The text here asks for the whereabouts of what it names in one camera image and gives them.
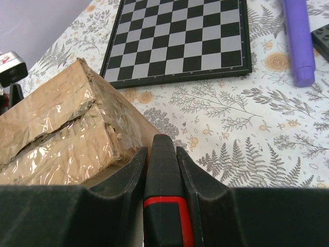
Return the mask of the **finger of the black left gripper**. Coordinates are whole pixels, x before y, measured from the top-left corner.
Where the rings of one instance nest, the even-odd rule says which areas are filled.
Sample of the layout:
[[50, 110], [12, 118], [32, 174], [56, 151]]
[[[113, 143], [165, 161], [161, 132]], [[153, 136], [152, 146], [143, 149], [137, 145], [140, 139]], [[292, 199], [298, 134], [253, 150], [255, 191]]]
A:
[[12, 83], [10, 85], [10, 93], [9, 93], [9, 103], [8, 108], [14, 107], [17, 103], [24, 99], [22, 87], [18, 83]]

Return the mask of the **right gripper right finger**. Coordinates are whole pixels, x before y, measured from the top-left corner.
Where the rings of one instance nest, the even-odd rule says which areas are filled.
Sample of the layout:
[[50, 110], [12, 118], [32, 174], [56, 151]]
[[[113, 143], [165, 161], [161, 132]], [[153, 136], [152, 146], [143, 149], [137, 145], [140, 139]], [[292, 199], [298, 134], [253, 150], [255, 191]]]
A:
[[196, 246], [328, 246], [328, 190], [230, 188], [176, 149]]

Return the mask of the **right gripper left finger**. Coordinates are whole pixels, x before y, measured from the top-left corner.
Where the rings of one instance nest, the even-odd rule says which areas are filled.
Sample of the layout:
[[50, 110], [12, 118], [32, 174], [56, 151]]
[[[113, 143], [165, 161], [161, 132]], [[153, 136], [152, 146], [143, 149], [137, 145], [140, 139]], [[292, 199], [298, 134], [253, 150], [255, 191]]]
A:
[[2, 186], [1, 246], [142, 246], [147, 155], [91, 188]]

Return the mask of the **brown taped cardboard box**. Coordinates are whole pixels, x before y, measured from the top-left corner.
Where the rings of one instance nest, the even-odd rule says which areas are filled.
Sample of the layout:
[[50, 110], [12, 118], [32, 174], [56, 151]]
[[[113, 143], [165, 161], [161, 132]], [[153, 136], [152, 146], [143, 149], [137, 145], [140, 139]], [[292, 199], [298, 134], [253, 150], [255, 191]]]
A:
[[1, 116], [1, 184], [92, 186], [157, 133], [79, 58]]

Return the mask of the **red black utility knife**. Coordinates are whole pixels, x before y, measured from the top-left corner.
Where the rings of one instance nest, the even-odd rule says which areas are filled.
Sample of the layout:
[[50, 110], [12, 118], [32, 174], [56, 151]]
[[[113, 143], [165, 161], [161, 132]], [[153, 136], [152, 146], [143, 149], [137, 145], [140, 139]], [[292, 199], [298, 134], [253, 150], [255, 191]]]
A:
[[154, 136], [143, 198], [145, 246], [194, 246], [183, 180], [171, 138]]

